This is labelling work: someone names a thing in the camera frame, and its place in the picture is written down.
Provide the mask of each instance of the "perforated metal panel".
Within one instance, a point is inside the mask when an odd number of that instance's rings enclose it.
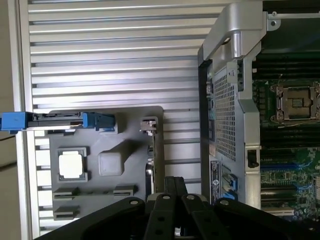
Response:
[[[215,99],[215,143],[216,151],[236,160],[235,87],[227,82],[226,70],[213,79]]]

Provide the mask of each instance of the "ribbed metal surface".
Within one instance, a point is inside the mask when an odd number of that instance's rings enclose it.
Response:
[[[31,80],[24,86],[32,87],[25,89],[32,110],[162,106],[166,174],[186,178],[187,188],[200,193],[197,52],[230,2],[235,0],[22,3],[20,14],[28,12],[29,20],[22,51],[28,48],[24,65],[30,64]],[[29,173],[38,191],[31,194],[35,238],[67,221],[53,221],[49,141],[36,132],[34,143],[35,153],[28,156],[37,166]]]

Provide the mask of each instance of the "motherboard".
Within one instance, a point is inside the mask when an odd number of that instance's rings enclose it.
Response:
[[[320,220],[319,63],[318,53],[261,53],[252,62],[261,207],[290,221],[307,221],[309,228]]]

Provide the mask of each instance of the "wire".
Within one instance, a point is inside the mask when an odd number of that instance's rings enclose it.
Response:
[[[6,140],[9,140],[9,139],[13,139],[15,137],[16,137],[15,135],[8,136],[8,137],[0,139],[0,142],[6,141]],[[0,165],[0,172],[3,172],[5,170],[11,169],[11,168],[14,168],[15,166],[17,166],[17,161],[12,161],[12,162]]]
[[[9,140],[9,139],[13,139],[13,138],[15,138],[15,137],[16,137],[15,135],[13,135],[13,136],[8,136],[8,137],[5,137],[5,138],[0,139],[0,142],[6,141],[6,140]]]
[[[17,166],[17,161],[12,161],[12,162],[0,165],[0,172],[14,168],[15,166]]]

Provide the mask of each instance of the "aluminum panel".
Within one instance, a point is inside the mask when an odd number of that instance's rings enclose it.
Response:
[[[201,183],[190,183],[185,186],[188,193],[201,194]]]
[[[15,110],[161,106],[166,174],[199,179],[197,50],[231,2],[10,0]],[[43,212],[52,207],[49,140],[28,133],[17,146],[27,240],[68,221]]]

